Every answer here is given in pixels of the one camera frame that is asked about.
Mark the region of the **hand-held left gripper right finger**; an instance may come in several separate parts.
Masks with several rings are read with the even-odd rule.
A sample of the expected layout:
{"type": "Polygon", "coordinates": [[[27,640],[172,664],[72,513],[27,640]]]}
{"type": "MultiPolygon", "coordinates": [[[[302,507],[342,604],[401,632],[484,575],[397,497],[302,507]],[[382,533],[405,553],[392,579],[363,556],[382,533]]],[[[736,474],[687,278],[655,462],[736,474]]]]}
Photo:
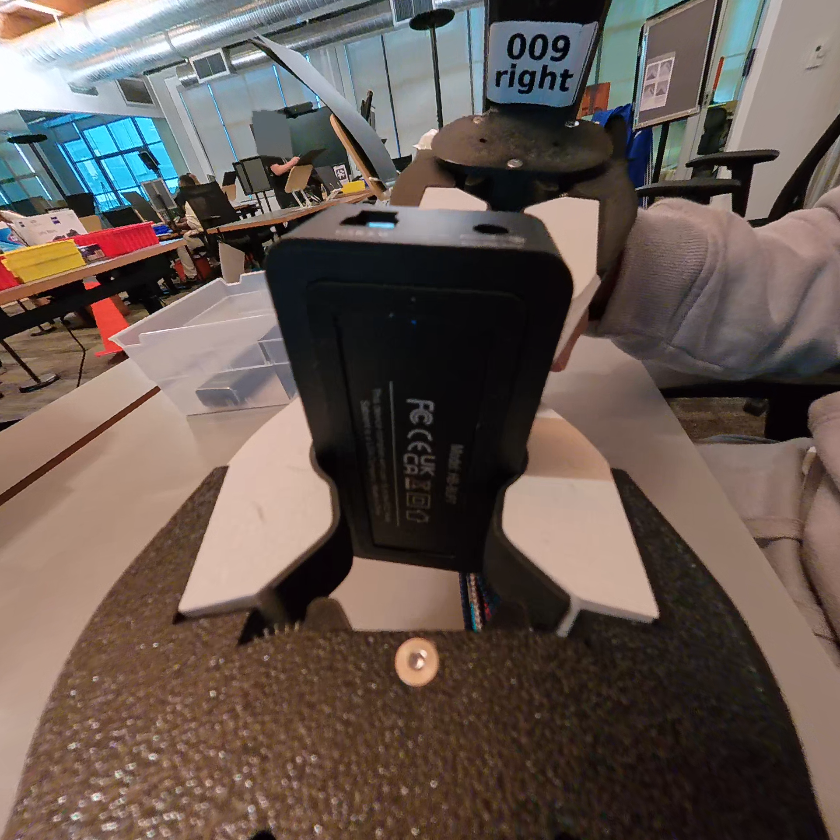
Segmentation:
{"type": "Polygon", "coordinates": [[[528,626],[567,636],[583,613],[651,624],[652,585],[601,452],[553,410],[539,410],[523,473],[505,486],[484,575],[528,626]]]}

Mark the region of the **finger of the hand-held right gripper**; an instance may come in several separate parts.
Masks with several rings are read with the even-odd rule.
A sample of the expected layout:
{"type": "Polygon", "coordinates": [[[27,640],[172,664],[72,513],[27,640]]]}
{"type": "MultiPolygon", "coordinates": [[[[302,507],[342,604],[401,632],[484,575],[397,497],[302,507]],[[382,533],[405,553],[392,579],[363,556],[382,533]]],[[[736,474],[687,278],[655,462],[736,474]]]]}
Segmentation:
{"type": "Polygon", "coordinates": [[[418,205],[426,210],[486,212],[487,202],[455,187],[429,186],[418,205]]]}
{"type": "Polygon", "coordinates": [[[545,226],[569,278],[570,303],[550,367],[551,372],[558,372],[567,365],[574,344],[585,329],[589,306],[601,285],[596,268],[599,203],[563,196],[527,207],[525,214],[545,226]]]}

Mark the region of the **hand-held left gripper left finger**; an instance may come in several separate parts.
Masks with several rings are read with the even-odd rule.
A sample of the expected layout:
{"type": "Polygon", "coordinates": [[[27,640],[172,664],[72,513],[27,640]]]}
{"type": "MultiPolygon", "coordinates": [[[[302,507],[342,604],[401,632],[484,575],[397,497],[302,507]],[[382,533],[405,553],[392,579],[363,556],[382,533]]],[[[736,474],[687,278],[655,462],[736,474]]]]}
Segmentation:
{"type": "Polygon", "coordinates": [[[177,610],[300,621],[347,578],[353,554],[303,405],[290,403],[230,460],[177,610]]]}

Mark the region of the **black USB hub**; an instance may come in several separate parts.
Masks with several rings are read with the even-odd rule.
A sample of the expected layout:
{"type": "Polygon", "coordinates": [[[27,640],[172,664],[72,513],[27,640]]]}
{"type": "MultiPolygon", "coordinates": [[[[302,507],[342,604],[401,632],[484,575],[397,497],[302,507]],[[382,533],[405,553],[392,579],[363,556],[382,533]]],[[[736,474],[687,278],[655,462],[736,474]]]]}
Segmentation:
{"type": "Polygon", "coordinates": [[[480,571],[574,290],[548,229],[341,205],[284,236],[265,270],[353,552],[480,571]]]}

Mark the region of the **white desk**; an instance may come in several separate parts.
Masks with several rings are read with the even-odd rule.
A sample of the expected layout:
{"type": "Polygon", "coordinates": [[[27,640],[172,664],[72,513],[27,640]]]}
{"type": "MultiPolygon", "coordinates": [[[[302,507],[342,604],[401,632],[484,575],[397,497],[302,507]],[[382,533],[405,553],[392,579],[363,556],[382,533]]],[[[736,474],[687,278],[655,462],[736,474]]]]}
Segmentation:
{"type": "MultiPolygon", "coordinates": [[[[645,368],[583,338],[544,401],[636,481],[740,610],[838,838],[838,671],[645,368]]],[[[273,413],[183,416],[126,361],[2,432],[2,828],[50,691],[91,615],[273,413]]]]}

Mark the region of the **wooden document stand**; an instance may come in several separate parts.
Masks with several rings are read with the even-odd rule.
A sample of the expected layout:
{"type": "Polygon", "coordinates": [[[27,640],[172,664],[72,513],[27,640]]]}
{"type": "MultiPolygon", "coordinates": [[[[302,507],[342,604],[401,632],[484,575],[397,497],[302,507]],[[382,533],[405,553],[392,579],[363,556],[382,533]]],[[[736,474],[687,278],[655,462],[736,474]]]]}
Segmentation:
{"type": "Polygon", "coordinates": [[[334,114],[330,116],[330,123],[332,125],[332,130],[335,132],[337,138],[346,150],[352,163],[361,173],[367,186],[369,186],[373,192],[373,195],[378,201],[388,203],[391,198],[391,191],[386,184],[383,183],[382,179],[375,174],[373,165],[368,161],[362,148],[356,143],[353,136],[334,114]]]}

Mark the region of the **blue hanging jacket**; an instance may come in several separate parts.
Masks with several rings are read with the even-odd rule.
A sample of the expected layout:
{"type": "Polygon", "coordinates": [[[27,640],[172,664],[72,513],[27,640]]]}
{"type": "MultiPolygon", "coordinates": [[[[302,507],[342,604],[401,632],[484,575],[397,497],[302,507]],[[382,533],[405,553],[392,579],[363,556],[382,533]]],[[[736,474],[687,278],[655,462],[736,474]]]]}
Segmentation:
{"type": "Polygon", "coordinates": [[[635,188],[648,183],[648,170],[653,158],[654,129],[650,127],[634,128],[635,110],[632,103],[595,112],[591,120],[606,126],[611,117],[621,117],[626,124],[626,160],[628,176],[635,188]]]}

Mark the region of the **dark grey adapter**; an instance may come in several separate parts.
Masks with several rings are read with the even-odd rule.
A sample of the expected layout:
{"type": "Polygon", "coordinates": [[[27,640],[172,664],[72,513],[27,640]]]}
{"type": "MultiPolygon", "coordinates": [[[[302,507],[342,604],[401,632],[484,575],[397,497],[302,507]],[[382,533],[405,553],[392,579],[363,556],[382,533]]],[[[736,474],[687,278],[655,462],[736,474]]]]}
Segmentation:
{"type": "Polygon", "coordinates": [[[210,412],[242,405],[246,399],[244,374],[244,371],[225,371],[212,376],[196,389],[196,399],[210,412]]]}

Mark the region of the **dark document board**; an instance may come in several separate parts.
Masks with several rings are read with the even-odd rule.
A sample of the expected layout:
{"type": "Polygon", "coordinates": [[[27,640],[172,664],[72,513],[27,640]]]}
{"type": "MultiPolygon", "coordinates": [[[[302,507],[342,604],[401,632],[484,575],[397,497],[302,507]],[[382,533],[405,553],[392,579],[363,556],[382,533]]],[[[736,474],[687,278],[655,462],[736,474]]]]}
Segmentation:
{"type": "Polygon", "coordinates": [[[316,94],[353,136],[362,148],[374,173],[390,189],[396,183],[398,173],[392,157],[378,133],[320,71],[302,54],[289,49],[264,36],[256,36],[250,43],[259,49],[273,63],[285,67],[288,72],[316,94]]]}

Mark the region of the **large black monitor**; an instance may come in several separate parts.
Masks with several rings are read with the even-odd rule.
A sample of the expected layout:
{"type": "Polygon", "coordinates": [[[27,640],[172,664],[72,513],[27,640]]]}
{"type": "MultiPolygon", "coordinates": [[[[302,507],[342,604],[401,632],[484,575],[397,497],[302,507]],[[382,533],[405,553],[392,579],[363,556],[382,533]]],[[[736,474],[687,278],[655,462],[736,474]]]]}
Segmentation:
{"type": "Polygon", "coordinates": [[[349,157],[330,122],[331,111],[310,101],[279,110],[257,110],[251,127],[258,156],[270,163],[298,156],[314,166],[349,166],[349,157]]]}

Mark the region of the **clear plastic bin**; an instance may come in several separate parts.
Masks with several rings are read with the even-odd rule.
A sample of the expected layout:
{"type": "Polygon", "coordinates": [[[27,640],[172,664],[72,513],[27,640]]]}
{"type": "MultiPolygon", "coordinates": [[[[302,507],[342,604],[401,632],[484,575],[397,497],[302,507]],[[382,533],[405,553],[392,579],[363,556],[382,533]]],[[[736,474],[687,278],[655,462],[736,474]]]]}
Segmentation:
{"type": "Polygon", "coordinates": [[[113,340],[186,416],[285,406],[298,395],[264,271],[213,280],[113,340]],[[225,371],[245,372],[246,399],[207,411],[195,391],[225,371]]]}

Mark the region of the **person's black office chair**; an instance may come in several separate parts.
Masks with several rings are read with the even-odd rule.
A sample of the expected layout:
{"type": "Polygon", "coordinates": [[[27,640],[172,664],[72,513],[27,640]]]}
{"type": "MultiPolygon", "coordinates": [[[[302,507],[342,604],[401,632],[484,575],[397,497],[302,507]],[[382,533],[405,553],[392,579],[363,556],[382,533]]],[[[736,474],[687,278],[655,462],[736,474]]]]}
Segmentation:
{"type": "MultiPolygon", "coordinates": [[[[775,199],[767,217],[753,219],[750,225],[761,228],[804,208],[808,187],[817,166],[838,141],[839,118],[826,131],[794,170],[775,199]]],[[[764,435],[775,440],[803,437],[811,404],[838,391],[838,376],[829,374],[826,381],[750,380],[744,382],[703,382],[659,388],[664,398],[741,397],[743,411],[764,418],[764,435]]]]}

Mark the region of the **orange traffic cone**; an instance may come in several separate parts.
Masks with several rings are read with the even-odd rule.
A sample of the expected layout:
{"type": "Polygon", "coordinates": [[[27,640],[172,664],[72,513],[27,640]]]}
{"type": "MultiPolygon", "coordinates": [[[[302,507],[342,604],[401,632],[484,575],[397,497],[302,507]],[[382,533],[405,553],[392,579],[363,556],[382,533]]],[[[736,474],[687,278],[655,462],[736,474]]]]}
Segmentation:
{"type": "Polygon", "coordinates": [[[113,337],[129,327],[126,315],[127,305],[119,295],[107,297],[88,304],[87,307],[101,340],[101,349],[96,352],[98,358],[111,358],[123,354],[123,348],[115,343],[113,337]]]}

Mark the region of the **red plastic bin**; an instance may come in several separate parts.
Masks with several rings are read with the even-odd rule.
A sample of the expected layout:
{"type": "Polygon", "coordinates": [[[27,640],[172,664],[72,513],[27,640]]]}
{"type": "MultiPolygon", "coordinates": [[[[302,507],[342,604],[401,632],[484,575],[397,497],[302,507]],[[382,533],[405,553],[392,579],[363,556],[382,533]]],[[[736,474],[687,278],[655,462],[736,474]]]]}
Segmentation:
{"type": "Polygon", "coordinates": [[[103,228],[70,239],[83,254],[93,255],[92,259],[114,259],[161,243],[151,223],[103,228]]]}

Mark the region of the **yellow plastic bin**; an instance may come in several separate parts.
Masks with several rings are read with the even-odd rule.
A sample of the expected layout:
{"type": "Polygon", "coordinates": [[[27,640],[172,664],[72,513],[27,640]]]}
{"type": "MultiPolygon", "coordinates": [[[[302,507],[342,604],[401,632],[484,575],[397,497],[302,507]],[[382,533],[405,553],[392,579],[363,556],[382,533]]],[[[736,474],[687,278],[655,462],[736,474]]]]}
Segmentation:
{"type": "Polygon", "coordinates": [[[88,263],[72,239],[59,239],[4,252],[2,264],[19,282],[29,284],[85,267],[88,263]]]}

